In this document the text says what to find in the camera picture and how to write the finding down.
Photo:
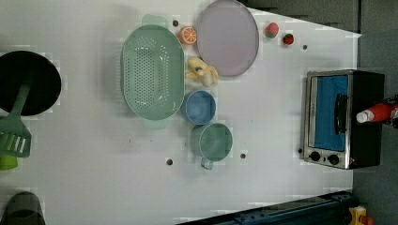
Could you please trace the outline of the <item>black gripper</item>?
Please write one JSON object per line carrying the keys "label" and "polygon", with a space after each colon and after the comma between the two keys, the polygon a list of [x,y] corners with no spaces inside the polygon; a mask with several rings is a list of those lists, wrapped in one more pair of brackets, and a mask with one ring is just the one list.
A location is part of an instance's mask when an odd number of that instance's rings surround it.
{"label": "black gripper", "polygon": [[398,128],[398,95],[387,97],[383,102],[392,106],[390,118],[385,121],[385,124],[392,126],[393,128]]}

